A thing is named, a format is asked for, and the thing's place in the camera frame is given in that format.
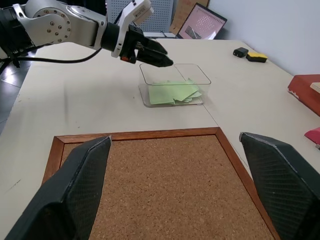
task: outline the gray floor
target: gray floor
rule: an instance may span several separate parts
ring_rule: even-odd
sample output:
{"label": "gray floor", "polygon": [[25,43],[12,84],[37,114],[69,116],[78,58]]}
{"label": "gray floor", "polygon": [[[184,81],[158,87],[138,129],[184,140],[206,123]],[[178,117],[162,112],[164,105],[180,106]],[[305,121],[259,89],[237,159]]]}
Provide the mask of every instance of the gray floor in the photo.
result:
{"label": "gray floor", "polygon": [[[35,52],[29,53],[29,57],[34,55]],[[11,63],[0,75],[0,134],[5,127],[30,65],[30,61],[22,61],[20,68],[16,68]]]}

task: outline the red book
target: red book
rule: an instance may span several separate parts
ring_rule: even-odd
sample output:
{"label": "red book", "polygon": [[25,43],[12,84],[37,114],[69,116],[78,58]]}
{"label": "red book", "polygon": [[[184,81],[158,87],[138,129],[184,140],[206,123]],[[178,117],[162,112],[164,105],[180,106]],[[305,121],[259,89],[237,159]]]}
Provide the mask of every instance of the red book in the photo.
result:
{"label": "red book", "polygon": [[320,83],[320,74],[296,75],[288,86],[288,91],[320,116],[320,93],[310,87],[312,83]]}
{"label": "red book", "polygon": [[308,131],[305,136],[313,141],[315,144],[320,145],[320,127]]}

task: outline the white table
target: white table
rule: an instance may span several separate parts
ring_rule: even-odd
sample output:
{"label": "white table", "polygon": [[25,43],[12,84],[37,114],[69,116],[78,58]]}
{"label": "white table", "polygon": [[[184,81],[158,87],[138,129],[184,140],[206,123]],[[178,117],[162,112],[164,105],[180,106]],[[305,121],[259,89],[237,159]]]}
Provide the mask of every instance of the white table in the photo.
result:
{"label": "white table", "polygon": [[212,81],[204,105],[248,170],[240,132],[291,144],[320,173],[320,151],[304,134],[320,127],[320,117],[288,93],[293,76],[270,61],[249,62],[232,55],[250,47],[235,40],[161,39],[176,63],[198,64]]}
{"label": "white table", "polygon": [[[111,58],[107,51],[80,64],[32,64],[0,136],[0,239],[39,188],[55,135],[218,124],[245,166],[241,131],[291,143],[320,172],[320,152],[303,137],[319,127],[320,118],[286,92],[291,75],[270,62],[232,56],[235,48],[246,47],[239,41],[160,42],[176,63],[198,64],[211,79],[204,106],[146,108],[138,90],[139,65]],[[91,53],[64,43],[42,48],[36,56],[79,59]]]}

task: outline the pegboard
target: pegboard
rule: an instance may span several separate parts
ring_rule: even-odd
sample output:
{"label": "pegboard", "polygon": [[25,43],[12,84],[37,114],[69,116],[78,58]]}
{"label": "pegboard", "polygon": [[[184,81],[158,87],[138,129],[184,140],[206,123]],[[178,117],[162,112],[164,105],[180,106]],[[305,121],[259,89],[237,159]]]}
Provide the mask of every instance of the pegboard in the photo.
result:
{"label": "pegboard", "polygon": [[[107,0],[108,22],[113,23],[131,0]],[[169,32],[174,0],[150,0],[154,13],[139,25],[144,32]]]}

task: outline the white wall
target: white wall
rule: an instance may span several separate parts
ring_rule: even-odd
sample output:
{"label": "white wall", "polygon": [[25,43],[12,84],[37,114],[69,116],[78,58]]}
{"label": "white wall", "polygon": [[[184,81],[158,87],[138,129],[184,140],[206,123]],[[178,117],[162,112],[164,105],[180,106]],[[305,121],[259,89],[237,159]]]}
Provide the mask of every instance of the white wall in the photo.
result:
{"label": "white wall", "polygon": [[242,40],[292,75],[320,74],[320,0],[210,0]]}

